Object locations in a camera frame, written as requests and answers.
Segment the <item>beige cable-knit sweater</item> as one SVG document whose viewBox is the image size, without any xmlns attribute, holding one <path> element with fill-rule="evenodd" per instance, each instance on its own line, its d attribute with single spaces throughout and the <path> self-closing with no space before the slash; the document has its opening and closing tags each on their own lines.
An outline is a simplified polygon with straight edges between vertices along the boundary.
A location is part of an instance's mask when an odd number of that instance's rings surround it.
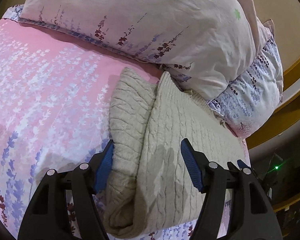
<svg viewBox="0 0 300 240">
<path fill-rule="evenodd" d="M 125 68 L 110 102 L 114 141 L 103 224 L 117 238 L 197 219 L 205 196 L 194 187 L 180 152 L 193 148 L 221 166 L 247 152 L 225 122 L 195 92 L 182 92 L 169 73 L 154 85 Z"/>
</svg>

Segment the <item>pink floral pillow right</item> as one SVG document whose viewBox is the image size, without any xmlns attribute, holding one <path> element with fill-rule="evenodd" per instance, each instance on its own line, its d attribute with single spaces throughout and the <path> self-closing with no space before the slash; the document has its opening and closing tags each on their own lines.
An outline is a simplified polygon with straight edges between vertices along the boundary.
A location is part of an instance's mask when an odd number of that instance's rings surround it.
<svg viewBox="0 0 300 240">
<path fill-rule="evenodd" d="M 271 29 L 254 18 L 220 23 L 189 66 L 163 64 L 178 85 L 194 90 L 234 132 L 247 138 L 273 114 L 283 93 L 283 68 Z"/>
</svg>

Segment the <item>pink floral pillow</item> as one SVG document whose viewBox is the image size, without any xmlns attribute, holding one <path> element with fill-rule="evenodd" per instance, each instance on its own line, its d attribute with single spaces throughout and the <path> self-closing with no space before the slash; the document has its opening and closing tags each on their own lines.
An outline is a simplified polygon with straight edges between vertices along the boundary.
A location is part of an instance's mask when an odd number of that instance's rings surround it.
<svg viewBox="0 0 300 240">
<path fill-rule="evenodd" d="M 234 132 L 247 138 L 273 114 L 283 93 L 283 68 L 271 29 L 254 18 L 220 23 L 189 66 L 163 64 L 178 85 L 194 90 Z"/>
<path fill-rule="evenodd" d="M 162 64 L 181 87 L 207 100 L 242 74 L 271 37 L 254 0 L 26 0 L 4 18 Z"/>
</svg>

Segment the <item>pink lavender bed sheet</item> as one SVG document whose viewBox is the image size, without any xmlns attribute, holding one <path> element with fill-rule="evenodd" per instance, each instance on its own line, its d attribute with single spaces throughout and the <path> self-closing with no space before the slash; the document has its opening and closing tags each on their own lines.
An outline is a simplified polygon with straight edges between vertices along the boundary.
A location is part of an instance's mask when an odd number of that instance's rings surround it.
<svg viewBox="0 0 300 240">
<path fill-rule="evenodd" d="M 161 71 L 70 35 L 0 20 L 0 221 L 17 237 L 47 170 L 70 171 L 110 139 L 111 94 L 123 68 Z"/>
</svg>

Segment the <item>pink floral pillow left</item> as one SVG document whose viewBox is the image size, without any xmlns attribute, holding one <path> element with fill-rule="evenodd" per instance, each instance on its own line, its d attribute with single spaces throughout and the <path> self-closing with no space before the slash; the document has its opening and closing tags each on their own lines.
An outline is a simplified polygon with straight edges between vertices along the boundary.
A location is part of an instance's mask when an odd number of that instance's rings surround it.
<svg viewBox="0 0 300 240">
<path fill-rule="evenodd" d="M 26 0 L 4 18 L 162 64 L 181 87 L 207 100 L 242 74 L 271 37 L 254 0 Z"/>
</svg>

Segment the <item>wooden door frame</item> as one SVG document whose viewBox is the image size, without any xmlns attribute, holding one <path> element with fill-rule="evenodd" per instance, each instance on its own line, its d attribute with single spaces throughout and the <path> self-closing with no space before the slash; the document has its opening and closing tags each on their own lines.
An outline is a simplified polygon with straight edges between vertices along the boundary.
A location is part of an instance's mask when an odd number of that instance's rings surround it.
<svg viewBox="0 0 300 240">
<path fill-rule="evenodd" d="M 284 80 L 283 103 L 247 138 L 253 168 L 272 182 L 276 209 L 300 196 L 300 59 L 285 72 Z"/>
</svg>

